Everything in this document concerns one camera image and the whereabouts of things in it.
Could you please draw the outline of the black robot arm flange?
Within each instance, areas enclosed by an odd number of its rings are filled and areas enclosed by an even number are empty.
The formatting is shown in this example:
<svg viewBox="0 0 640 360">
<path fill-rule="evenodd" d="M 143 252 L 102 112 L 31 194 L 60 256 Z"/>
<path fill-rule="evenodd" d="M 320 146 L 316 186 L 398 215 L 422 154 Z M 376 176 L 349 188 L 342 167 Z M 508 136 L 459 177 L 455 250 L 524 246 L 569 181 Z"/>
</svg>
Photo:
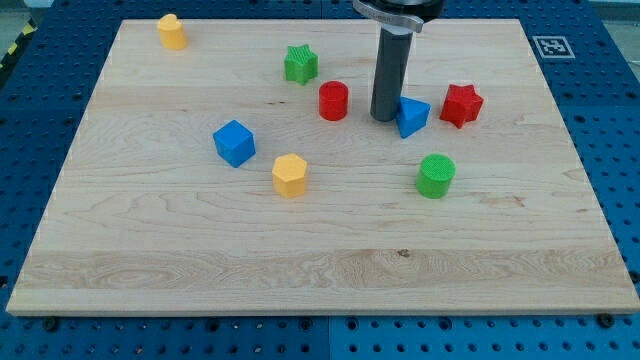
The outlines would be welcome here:
<svg viewBox="0 0 640 360">
<path fill-rule="evenodd" d="M 383 25 L 420 33 L 423 26 L 438 18 L 444 0 L 353 0 L 352 7 L 360 15 Z"/>
</svg>

